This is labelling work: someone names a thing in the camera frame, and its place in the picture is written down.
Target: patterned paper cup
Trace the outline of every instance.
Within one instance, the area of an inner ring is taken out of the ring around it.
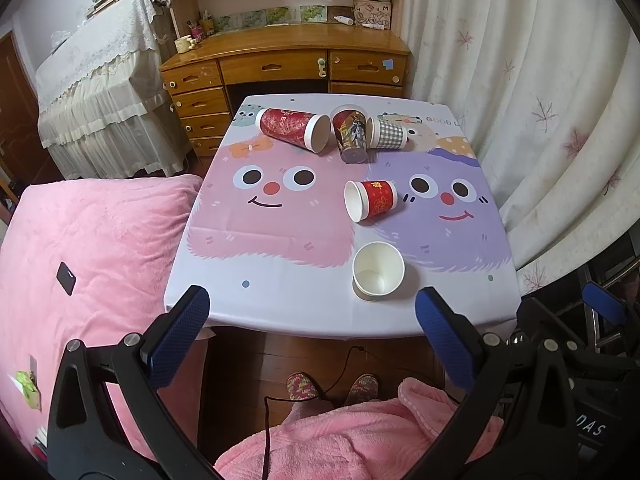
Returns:
[[[274,139],[320,153],[326,146],[331,134],[329,116],[264,108],[255,117],[258,129]]]
[[[409,137],[400,123],[370,117],[366,127],[367,147],[375,150],[402,150]]]
[[[351,220],[360,222],[395,208],[398,205],[398,192],[394,183],[388,180],[350,180],[344,185],[344,205]]]
[[[359,164],[367,160],[366,122],[365,111],[356,105],[343,105],[331,112],[340,158],[347,164]]]

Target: cartoon mouth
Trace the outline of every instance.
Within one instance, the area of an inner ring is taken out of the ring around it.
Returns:
[[[474,216],[471,213],[467,212],[466,210],[465,210],[465,213],[463,215],[460,215],[460,216],[442,216],[442,215],[440,215],[440,218],[442,218],[443,220],[463,220],[466,217],[473,218]]]
[[[282,204],[263,204],[261,202],[258,202],[256,200],[256,198],[258,198],[258,196],[254,196],[251,200],[249,200],[249,202],[247,202],[248,204],[255,204],[255,205],[259,205],[261,207],[282,207]]]

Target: cardboard box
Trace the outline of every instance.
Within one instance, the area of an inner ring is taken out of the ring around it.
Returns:
[[[354,0],[353,19],[356,25],[363,23],[382,25],[385,29],[391,28],[391,3],[377,0]]]

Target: cartoon eye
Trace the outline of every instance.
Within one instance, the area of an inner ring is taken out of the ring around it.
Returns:
[[[316,174],[306,166],[295,166],[282,176],[282,183],[292,191],[304,191],[316,183]]]
[[[260,166],[243,166],[234,175],[234,186],[238,189],[249,189],[262,180],[263,174]]]
[[[438,194],[438,184],[429,175],[416,173],[409,179],[409,186],[422,198],[433,198]]]
[[[464,178],[457,178],[451,183],[451,190],[462,202],[473,202],[476,195],[476,188]]]

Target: wooden cabinet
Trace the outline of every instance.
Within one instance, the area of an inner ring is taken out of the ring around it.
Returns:
[[[227,97],[244,84],[311,80],[322,91],[402,97],[408,55],[390,30],[309,23],[216,35],[160,70],[193,149],[211,156],[232,120]]]
[[[369,83],[343,83],[331,81],[332,94],[379,95],[382,97],[402,97],[401,86],[372,85]]]
[[[182,126],[190,139],[223,136],[229,124],[231,124],[229,113],[196,115],[182,119]]]
[[[171,95],[222,85],[220,70],[215,60],[168,70],[162,73],[162,78]]]
[[[222,87],[177,94],[172,98],[174,99],[175,111],[180,117],[228,111],[225,91]]]
[[[394,86],[404,84],[406,56],[361,50],[331,51],[331,80],[378,83]]]
[[[285,50],[220,60],[226,84],[326,77],[325,50]]]
[[[225,136],[217,137],[199,137],[197,139],[189,139],[193,146],[193,151],[197,156],[213,156],[216,154],[222,139]]]

